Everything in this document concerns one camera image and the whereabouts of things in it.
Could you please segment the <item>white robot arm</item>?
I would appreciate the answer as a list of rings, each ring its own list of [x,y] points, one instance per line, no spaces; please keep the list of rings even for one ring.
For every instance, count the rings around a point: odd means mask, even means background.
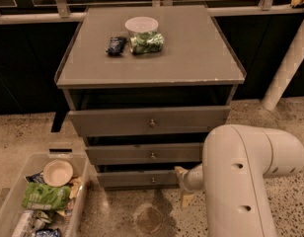
[[[202,163],[175,168],[181,206],[205,191],[208,237],[277,237],[265,179],[292,176],[304,167],[304,146],[274,128],[225,124],[211,130]]]

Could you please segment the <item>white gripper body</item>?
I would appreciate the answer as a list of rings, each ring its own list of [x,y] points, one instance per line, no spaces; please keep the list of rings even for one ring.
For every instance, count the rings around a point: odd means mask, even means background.
[[[179,178],[179,185],[180,189],[185,193],[192,194],[194,192],[192,181],[190,180],[190,171],[182,179]]]

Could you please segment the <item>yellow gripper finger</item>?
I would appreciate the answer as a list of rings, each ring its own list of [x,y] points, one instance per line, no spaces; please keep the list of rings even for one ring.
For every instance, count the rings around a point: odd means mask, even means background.
[[[181,166],[175,167],[175,173],[178,178],[182,179],[189,171]]]
[[[181,208],[187,208],[192,202],[193,194],[181,192]]]

